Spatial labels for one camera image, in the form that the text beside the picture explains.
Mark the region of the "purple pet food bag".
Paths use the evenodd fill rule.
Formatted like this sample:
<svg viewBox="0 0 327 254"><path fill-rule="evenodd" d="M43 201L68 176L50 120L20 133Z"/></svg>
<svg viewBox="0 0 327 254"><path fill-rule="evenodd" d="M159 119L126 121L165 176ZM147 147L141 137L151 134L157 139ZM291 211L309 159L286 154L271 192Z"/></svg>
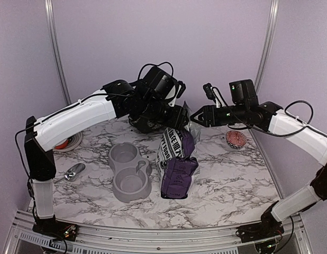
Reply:
<svg viewBox="0 0 327 254"><path fill-rule="evenodd" d="M191 120L181 130L164 130L156 157L161 198L188 197L191 186L199 176L199 164L193 154L200 134L198 125Z"/></svg>

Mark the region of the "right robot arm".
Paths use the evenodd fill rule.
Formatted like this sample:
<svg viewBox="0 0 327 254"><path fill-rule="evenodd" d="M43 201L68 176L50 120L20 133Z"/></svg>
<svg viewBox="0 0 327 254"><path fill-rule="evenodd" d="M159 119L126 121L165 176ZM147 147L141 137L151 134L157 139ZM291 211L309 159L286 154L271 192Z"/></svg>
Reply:
<svg viewBox="0 0 327 254"><path fill-rule="evenodd" d="M327 134L312 127L288 112L287 108L273 102L259 103L251 79L229 84L233 105L229 106L220 91L207 83L203 86L208 99L214 105L206 105L192 114L191 121L204 127L216 127L242 123L258 132L285 138L295 144L322 166L315 178L305 187L273 204L261 216L256 232L269 236L282 222L294 213L305 211L319 201L327 200Z"/></svg>

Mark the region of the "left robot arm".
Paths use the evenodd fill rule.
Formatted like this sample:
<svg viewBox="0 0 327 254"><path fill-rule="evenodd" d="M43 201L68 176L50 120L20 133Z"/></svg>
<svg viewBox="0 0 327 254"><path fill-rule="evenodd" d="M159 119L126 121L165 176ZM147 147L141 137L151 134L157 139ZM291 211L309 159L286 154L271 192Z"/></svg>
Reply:
<svg viewBox="0 0 327 254"><path fill-rule="evenodd" d="M142 133L161 126L182 130L188 124L186 109L176 105L186 85L159 65L150 65L143 78L132 83L116 80L91 95L53 114L26 121L24 151L35 201L36 224L49 235L57 235L61 224L55 218L52 180L56 175L53 148L97 123L127 116Z"/></svg>

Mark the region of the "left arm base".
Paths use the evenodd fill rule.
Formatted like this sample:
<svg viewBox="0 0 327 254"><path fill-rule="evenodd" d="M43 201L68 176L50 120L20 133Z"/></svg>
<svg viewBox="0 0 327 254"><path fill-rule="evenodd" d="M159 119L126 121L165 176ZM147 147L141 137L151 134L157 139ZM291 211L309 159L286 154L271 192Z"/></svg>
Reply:
<svg viewBox="0 0 327 254"><path fill-rule="evenodd" d="M78 225L58 222L56 225L34 224L32 231L50 237L62 238L66 241L75 241L78 234Z"/></svg>

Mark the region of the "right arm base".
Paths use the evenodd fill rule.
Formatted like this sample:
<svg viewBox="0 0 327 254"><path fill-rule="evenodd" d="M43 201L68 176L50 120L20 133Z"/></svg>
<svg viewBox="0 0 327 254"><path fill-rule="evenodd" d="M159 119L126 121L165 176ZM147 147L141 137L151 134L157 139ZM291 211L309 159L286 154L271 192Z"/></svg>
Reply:
<svg viewBox="0 0 327 254"><path fill-rule="evenodd" d="M238 227L235 235L241 239L242 243L246 243L278 235L281 236L284 232L282 225L276 225L272 228L264 228L261 223L254 223Z"/></svg>

